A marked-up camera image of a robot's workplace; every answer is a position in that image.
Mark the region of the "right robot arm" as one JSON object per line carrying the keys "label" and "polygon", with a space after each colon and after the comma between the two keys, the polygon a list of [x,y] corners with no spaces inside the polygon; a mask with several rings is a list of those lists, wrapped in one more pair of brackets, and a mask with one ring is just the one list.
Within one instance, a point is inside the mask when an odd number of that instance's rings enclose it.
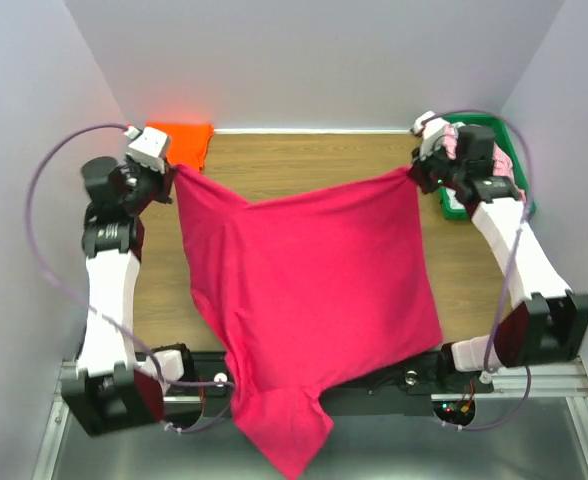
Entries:
{"label": "right robot arm", "polygon": [[504,277],[488,335],[447,344],[437,384],[456,390],[470,372],[574,360],[588,327],[588,295],[558,274],[529,225],[515,163],[487,125],[451,123],[429,112],[411,128],[421,144],[409,175],[425,194],[445,188],[486,240]]}

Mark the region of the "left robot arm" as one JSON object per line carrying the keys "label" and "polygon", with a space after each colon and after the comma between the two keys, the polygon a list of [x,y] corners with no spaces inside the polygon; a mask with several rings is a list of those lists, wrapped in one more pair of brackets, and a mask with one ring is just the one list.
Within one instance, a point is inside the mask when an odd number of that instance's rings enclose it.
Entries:
{"label": "left robot arm", "polygon": [[63,381],[61,395],[92,437],[162,421],[167,390],[184,394],[196,384],[185,345],[145,354],[132,338],[145,236],[140,215],[152,202],[170,203],[174,174],[169,164],[156,171],[106,156],[81,168],[90,199],[82,235],[90,307],[76,376]]}

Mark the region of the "magenta t-shirt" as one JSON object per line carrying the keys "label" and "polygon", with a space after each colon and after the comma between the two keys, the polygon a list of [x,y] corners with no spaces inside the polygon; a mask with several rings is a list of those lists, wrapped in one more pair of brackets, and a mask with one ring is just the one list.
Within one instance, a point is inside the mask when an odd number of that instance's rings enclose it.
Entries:
{"label": "magenta t-shirt", "polygon": [[438,346],[406,168],[249,202],[187,167],[174,187],[193,302],[225,347],[238,429],[299,477],[333,422],[327,389]]}

